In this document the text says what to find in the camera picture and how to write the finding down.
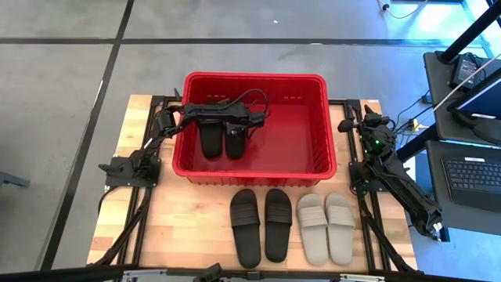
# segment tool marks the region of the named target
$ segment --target black slide sandal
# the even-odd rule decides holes
[[[241,190],[233,196],[229,205],[236,255],[240,265],[252,269],[261,262],[259,242],[259,214],[256,194],[250,189]]]
[[[292,206],[282,190],[271,189],[266,194],[265,253],[271,262],[283,262],[289,249]]]
[[[222,154],[222,123],[217,120],[198,121],[198,132],[202,153],[207,159]]]

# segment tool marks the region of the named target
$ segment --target electronic device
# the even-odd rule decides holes
[[[501,212],[501,160],[450,156],[442,165],[454,203]]]
[[[501,119],[501,69],[498,69],[447,109],[467,118]]]
[[[339,132],[357,128],[365,149],[365,160],[350,164],[352,185],[359,192],[371,183],[382,184],[409,213],[417,232],[433,237],[442,228],[440,207],[405,172],[395,152],[397,136],[387,127],[390,118],[374,113],[367,105],[365,109],[362,122],[356,124],[350,118],[337,127]]]
[[[452,70],[452,76],[449,81],[449,87],[455,88],[457,85],[461,84],[465,79],[470,77],[478,68],[479,63],[477,57],[471,53],[459,55],[454,63],[454,69]],[[467,91],[472,89],[479,81],[480,72],[466,81],[463,86],[461,86],[462,91]]]

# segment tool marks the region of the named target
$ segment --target black metal frame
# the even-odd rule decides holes
[[[153,116],[155,114],[155,110],[160,102],[170,103],[170,102],[178,102],[178,96],[154,96],[152,98],[149,117],[147,121],[147,125],[145,128],[145,138],[148,136],[149,128],[151,128],[153,122]],[[344,110],[344,117],[350,118],[350,111],[355,111],[355,117],[357,121],[362,120],[362,112],[360,106],[360,100],[354,99],[330,99],[329,105],[338,105],[342,106]],[[353,131],[348,132],[348,145],[350,148],[350,157],[351,162],[357,161],[357,148],[355,145],[355,137]],[[132,196],[129,202],[128,209],[128,217],[126,218],[126,222],[130,222],[132,220],[137,201],[137,193],[139,192],[138,187],[132,188]],[[147,187],[146,189],[150,189],[145,191],[145,198],[143,198],[143,204],[146,204],[146,212],[149,207],[150,202],[150,194],[153,191],[153,187]],[[376,269],[375,266],[375,258],[373,254],[373,248],[370,238],[369,226],[371,226],[374,230],[374,226],[378,226],[380,232],[383,232],[383,224],[382,218],[380,215],[380,207],[377,200],[377,194],[375,192],[369,194],[371,197],[371,203],[373,206],[374,219],[367,218],[365,220],[365,215],[362,214],[362,208],[365,207],[365,201],[360,201],[359,197],[359,207],[361,211],[361,220],[362,220],[362,232],[363,232],[363,240],[364,247],[366,249],[366,259],[368,265],[367,273],[339,273],[339,272],[301,272],[301,271],[292,271],[292,272],[283,272],[283,271],[248,271],[248,270],[222,270],[221,277],[239,277],[248,280],[261,280],[265,278],[283,278],[283,279],[328,279],[332,281],[339,281],[341,279],[348,279],[350,277],[356,276],[377,276],[384,277],[386,281],[458,281],[456,278],[449,277],[436,277],[431,275],[425,275],[420,272],[395,272],[391,271],[390,262],[386,252],[384,251],[383,245],[380,242],[380,250],[381,250],[381,258],[382,265],[384,269]],[[141,254],[142,240],[144,238],[144,233],[146,231],[146,218],[147,216],[143,216],[141,222],[138,224],[138,232],[137,238],[134,246],[134,255],[132,259],[132,264],[121,264],[124,263],[125,253],[127,252],[127,244],[124,244],[120,250],[120,254],[118,255],[119,261],[118,265],[115,266],[102,266],[102,265],[93,265],[85,268],[75,268],[75,269],[54,269],[54,270],[42,270],[42,271],[34,271],[27,273],[7,273],[0,274],[0,280],[16,280],[16,281],[102,281],[102,280],[115,280],[119,281],[123,276],[130,276],[130,271],[142,270],[141,273],[149,273],[156,275],[176,275],[176,276],[199,276],[206,273],[206,269],[153,269],[153,268],[144,268],[139,267],[139,259]],[[385,239],[385,244],[388,245],[391,243]]]

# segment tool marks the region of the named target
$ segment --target laptop keyboard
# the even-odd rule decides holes
[[[443,158],[442,162],[450,188],[501,193],[501,162],[466,161],[464,157]]]

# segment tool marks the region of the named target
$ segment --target black desk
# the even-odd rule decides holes
[[[478,146],[459,145],[438,141],[426,142],[428,163],[435,200],[442,207],[442,218],[447,227],[501,235],[501,214],[455,204],[449,196],[449,189],[442,168],[442,157],[457,153],[484,158],[501,158],[501,150]]]
[[[452,91],[448,86],[448,82],[451,78],[453,65],[440,63],[434,52],[427,52],[424,54],[424,66],[428,85],[430,87],[431,99],[433,104],[436,105]],[[485,74],[489,76],[500,67],[501,60],[496,60],[485,68]],[[424,149],[425,143],[428,140],[453,140],[465,143],[491,145],[491,143],[487,143],[475,136],[470,129],[457,124],[452,119],[452,115],[447,111],[447,106],[453,101],[452,99],[462,94],[462,92],[455,92],[452,94],[452,96],[449,97],[449,101],[445,102],[434,112],[435,124],[421,132],[416,138],[397,151],[400,160],[407,161],[412,156],[419,153]],[[482,119],[477,129],[488,133],[494,138],[501,138],[501,121]]]

